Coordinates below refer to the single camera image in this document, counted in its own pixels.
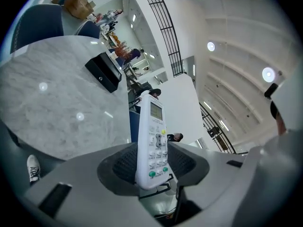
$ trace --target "shoelace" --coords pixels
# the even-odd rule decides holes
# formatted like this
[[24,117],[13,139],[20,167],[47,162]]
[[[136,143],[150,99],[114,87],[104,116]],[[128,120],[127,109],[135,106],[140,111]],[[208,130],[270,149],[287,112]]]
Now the shoelace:
[[29,170],[30,178],[40,177],[40,171],[37,167],[30,167]]

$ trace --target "round ceiling light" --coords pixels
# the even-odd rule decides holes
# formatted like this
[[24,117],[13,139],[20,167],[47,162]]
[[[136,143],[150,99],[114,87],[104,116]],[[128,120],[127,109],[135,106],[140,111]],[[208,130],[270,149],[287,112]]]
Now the round ceiling light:
[[273,82],[276,77],[275,71],[270,67],[266,67],[262,71],[262,77],[266,82]]
[[214,51],[214,49],[215,49],[214,43],[213,43],[213,42],[208,42],[208,43],[207,43],[207,48],[208,48],[210,51]]

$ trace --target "black box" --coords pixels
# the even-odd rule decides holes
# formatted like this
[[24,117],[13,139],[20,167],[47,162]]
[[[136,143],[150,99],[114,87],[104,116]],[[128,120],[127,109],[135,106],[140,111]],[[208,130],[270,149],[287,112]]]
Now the black box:
[[122,75],[105,52],[90,59],[85,67],[110,93],[117,90]]

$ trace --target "marble table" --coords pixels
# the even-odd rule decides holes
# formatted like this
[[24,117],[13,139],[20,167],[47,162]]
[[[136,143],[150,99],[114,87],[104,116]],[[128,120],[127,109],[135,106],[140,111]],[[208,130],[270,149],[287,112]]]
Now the marble table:
[[26,144],[64,160],[131,142],[124,73],[109,93],[85,68],[102,52],[109,53],[98,39],[71,35],[11,54],[0,67],[3,122]]

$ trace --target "white shirt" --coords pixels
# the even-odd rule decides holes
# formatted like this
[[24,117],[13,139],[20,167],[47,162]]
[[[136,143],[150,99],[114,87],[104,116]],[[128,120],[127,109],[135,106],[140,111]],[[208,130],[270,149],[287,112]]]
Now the white shirt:
[[[142,99],[143,96],[148,95],[148,94],[149,94],[149,90],[145,90],[145,91],[143,91],[143,92],[141,93],[141,95],[139,96],[139,98]],[[141,107],[141,101],[140,101],[138,104],[136,104],[136,106]]]

